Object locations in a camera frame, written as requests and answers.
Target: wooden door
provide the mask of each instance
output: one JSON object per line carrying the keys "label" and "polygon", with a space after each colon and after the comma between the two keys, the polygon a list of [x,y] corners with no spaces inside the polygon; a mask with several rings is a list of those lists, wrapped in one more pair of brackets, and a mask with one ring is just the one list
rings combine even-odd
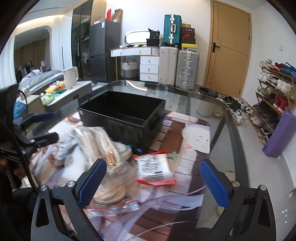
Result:
{"label": "wooden door", "polygon": [[206,87],[239,97],[250,55],[250,15],[213,2],[213,41]]}

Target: gray floor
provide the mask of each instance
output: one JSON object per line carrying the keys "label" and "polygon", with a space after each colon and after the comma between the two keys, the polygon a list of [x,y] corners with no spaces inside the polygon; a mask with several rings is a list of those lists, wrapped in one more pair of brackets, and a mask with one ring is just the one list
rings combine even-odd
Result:
{"label": "gray floor", "polygon": [[[190,115],[209,122],[212,137],[220,119],[214,116],[200,116],[196,113],[197,104],[195,102],[197,100],[191,98],[190,101]],[[250,187],[257,188],[260,184],[264,184],[267,187],[276,219],[277,240],[281,241],[296,222],[296,194],[289,196],[289,192],[294,189],[290,171],[283,156],[278,159],[267,157],[263,153],[263,144],[249,120],[246,120],[237,128],[245,151]],[[210,155],[210,160],[219,171],[234,171],[227,126],[224,126]],[[197,225],[198,227],[212,228],[219,217],[216,210],[217,205],[209,190],[206,190],[204,199],[207,205],[204,205],[204,208],[202,208]]]}

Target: purple yoga mat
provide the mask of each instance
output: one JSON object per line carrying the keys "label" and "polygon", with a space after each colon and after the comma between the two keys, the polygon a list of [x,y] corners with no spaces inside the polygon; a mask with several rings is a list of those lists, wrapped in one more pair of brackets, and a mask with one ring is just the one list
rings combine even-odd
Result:
{"label": "purple yoga mat", "polygon": [[278,157],[288,145],[296,131],[296,116],[286,108],[279,124],[274,130],[267,144],[263,147],[263,152],[267,156]]}

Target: refrigerator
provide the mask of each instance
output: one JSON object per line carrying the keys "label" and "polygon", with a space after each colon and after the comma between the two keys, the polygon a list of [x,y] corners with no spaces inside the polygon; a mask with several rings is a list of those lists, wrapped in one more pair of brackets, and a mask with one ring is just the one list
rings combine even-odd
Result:
{"label": "refrigerator", "polygon": [[93,83],[116,80],[115,58],[111,57],[110,49],[120,45],[120,36],[120,23],[104,20],[90,26],[89,55]]}

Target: teal suitcase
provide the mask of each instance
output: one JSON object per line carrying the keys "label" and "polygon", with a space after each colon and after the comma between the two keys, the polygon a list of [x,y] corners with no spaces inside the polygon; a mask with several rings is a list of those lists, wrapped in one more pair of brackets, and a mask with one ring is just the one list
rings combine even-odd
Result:
{"label": "teal suitcase", "polygon": [[163,41],[165,44],[179,47],[181,42],[182,18],[180,15],[165,15],[165,24],[163,28]]}

